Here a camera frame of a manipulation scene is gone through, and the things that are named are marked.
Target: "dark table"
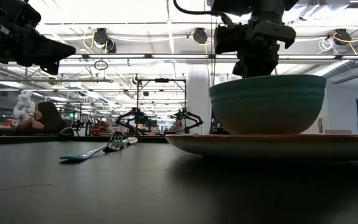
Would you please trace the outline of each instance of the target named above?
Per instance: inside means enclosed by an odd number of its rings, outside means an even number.
[[[358,162],[203,158],[138,143],[0,145],[0,223],[357,223]]]

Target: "person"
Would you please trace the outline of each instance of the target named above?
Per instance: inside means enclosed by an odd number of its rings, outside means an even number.
[[[34,120],[24,121],[19,126],[20,130],[34,134],[58,134],[66,127],[56,106],[51,102],[37,104],[34,114]]]

